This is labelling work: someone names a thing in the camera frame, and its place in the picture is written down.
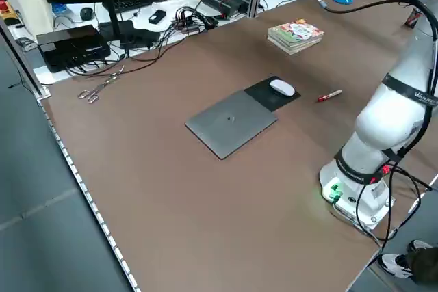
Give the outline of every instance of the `scissors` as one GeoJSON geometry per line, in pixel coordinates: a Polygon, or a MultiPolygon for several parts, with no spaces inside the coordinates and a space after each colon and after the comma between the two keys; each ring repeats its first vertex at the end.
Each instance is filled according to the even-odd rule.
{"type": "Polygon", "coordinates": [[[101,83],[100,85],[95,87],[95,89],[83,90],[81,92],[81,94],[77,95],[77,98],[79,98],[79,99],[86,98],[88,104],[93,104],[93,103],[97,102],[99,100],[99,92],[101,92],[103,90],[103,88],[105,88],[108,85],[112,84],[113,82],[116,82],[117,80],[119,80],[120,74],[123,72],[124,68],[125,68],[125,66],[122,66],[122,68],[119,71],[110,75],[108,77],[108,79],[105,80],[104,83],[101,83]]]}

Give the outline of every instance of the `gray laptop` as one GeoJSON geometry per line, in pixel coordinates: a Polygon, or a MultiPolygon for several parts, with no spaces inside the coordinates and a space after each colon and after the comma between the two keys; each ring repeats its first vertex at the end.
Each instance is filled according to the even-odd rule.
{"type": "Polygon", "coordinates": [[[275,121],[272,112],[241,90],[190,118],[185,125],[224,159],[275,121]]]}

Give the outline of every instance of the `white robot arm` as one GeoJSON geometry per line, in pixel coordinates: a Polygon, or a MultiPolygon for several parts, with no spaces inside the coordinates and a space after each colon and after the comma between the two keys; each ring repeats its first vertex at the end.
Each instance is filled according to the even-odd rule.
{"type": "MultiPolygon", "coordinates": [[[[426,0],[425,4],[438,16],[438,0],[426,0]]],[[[438,91],[435,95],[428,93],[438,51],[432,35],[430,23],[423,16],[400,59],[357,117],[352,137],[320,172],[324,198],[333,203],[337,196],[336,207],[351,220],[357,221],[358,215],[369,229],[386,216],[394,201],[389,200],[383,178],[370,181],[370,177],[375,177],[389,157],[396,157],[419,133],[426,107],[438,105],[434,97],[438,91]]]]}

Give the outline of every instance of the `mouse pad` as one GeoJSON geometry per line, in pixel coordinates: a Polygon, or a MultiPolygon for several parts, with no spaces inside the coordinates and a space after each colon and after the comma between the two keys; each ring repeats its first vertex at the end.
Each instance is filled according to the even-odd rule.
{"type": "Polygon", "coordinates": [[[260,81],[259,83],[256,83],[255,85],[245,89],[245,92],[248,95],[253,97],[257,102],[262,104],[271,112],[278,110],[280,107],[283,107],[292,101],[295,101],[301,96],[300,93],[297,91],[295,91],[295,95],[293,95],[292,97],[288,97],[273,90],[269,83],[275,79],[280,78],[276,76],[269,77],[266,80],[260,81]]]}

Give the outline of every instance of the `marker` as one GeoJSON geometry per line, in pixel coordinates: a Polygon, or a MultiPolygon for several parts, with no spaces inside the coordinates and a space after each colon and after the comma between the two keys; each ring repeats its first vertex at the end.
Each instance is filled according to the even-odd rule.
{"type": "Polygon", "coordinates": [[[324,102],[327,99],[330,99],[332,97],[335,97],[337,95],[342,94],[342,90],[336,90],[335,92],[331,92],[330,94],[326,95],[326,96],[321,96],[320,98],[317,99],[318,102],[324,102]]]}

